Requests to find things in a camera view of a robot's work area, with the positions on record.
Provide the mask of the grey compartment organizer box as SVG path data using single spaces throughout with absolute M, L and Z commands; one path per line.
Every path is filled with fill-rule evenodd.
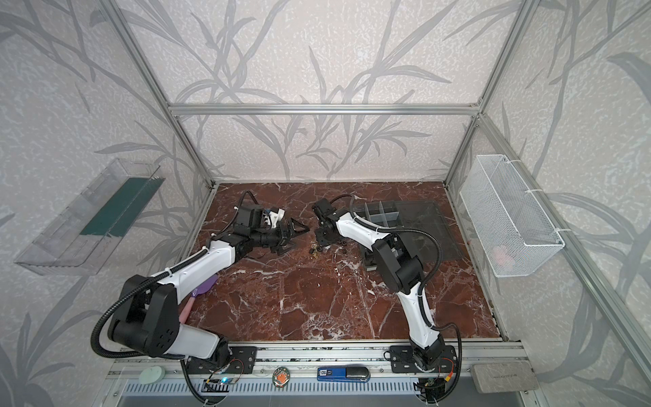
M 406 220 L 401 214 L 398 204 L 394 201 L 379 201 L 373 203 L 360 203 L 354 205 L 356 215 L 380 227 L 405 227 Z M 366 271 L 375 271 L 376 262 L 372 251 L 365 246 L 358 245 L 362 266 Z

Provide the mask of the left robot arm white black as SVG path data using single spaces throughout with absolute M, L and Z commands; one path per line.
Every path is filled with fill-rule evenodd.
M 266 210 L 255 203 L 240 206 L 232 225 L 212 235 L 209 244 L 196 254 L 152 276 L 128 279 L 120 298 L 93 328 L 93 352 L 107 359 L 147 356 L 228 364 L 232 353 L 227 339 L 181 322 L 180 303 L 254 249 L 285 254 L 293 247 L 293 239 L 309 230 L 278 208 Z

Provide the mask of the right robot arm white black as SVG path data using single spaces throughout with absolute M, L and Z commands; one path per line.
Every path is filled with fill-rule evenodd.
M 444 331 L 454 330 L 457 344 L 462 344 L 458 325 L 437 325 L 427 302 L 425 287 L 442 264 L 442 247 L 437 239 L 415 228 L 377 225 L 358 216 L 352 207 L 335 208 L 326 198 L 315 202 L 312 210 L 319 224 L 315 231 L 317 244 L 327 247 L 348 239 L 372 252 L 376 270 L 402 305 L 415 365 L 423 372 L 433 371 L 446 349 Z M 436 262 L 428 273 L 414 239 L 416 235 L 426 237 L 437 249 Z

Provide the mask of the pile of screws and nuts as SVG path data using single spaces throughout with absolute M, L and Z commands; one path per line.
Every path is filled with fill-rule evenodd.
M 349 251 L 345 244 L 332 244 L 320 246 L 312 244 L 309 250 L 310 259 L 321 262 L 338 262 L 349 257 Z

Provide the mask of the blue black usb device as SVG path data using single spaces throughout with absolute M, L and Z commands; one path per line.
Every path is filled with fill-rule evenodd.
M 371 373 L 365 366 L 322 366 L 316 379 L 326 383 L 367 383 Z

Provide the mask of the round orange button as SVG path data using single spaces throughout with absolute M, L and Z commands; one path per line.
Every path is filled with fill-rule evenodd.
M 288 368 L 280 366 L 272 374 L 272 382 L 276 388 L 285 388 L 291 380 L 291 373 Z

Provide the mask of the white round disc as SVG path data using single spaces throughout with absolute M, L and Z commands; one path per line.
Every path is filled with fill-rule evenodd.
M 138 376 L 138 383 L 147 386 L 160 382 L 166 374 L 162 366 L 152 366 L 145 368 Z

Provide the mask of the pink object in basket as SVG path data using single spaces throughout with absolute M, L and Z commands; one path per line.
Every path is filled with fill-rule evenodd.
M 495 266 L 500 270 L 504 269 L 509 271 L 515 265 L 515 260 L 510 255 L 509 250 L 506 246 L 498 246 L 492 249 L 492 259 Z

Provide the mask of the grey rectangular pad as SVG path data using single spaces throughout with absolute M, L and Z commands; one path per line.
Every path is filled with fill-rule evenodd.
M 539 389 L 537 377 L 528 361 L 476 364 L 471 376 L 478 393 L 514 393 Z

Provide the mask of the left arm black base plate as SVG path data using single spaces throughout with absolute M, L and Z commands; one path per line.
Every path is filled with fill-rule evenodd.
M 249 375 L 253 373 L 258 353 L 257 347 L 235 346 L 231 347 L 231 353 L 230 358 L 223 366 L 211 361 L 190 358 L 186 363 L 186 369 L 191 375 L 209 373 Z

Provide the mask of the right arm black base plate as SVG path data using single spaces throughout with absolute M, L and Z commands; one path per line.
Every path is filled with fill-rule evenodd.
M 434 365 L 423 369 L 417 366 L 412 347 L 393 345 L 383 353 L 383 357 L 391 364 L 392 373 L 434 373 L 452 375 L 456 371 L 458 357 L 452 345 L 445 345 L 442 354 Z

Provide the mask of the clear plastic wall bin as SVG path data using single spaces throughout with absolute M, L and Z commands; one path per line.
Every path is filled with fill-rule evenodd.
M 114 159 L 15 264 L 39 276 L 98 274 L 164 181 L 159 164 Z

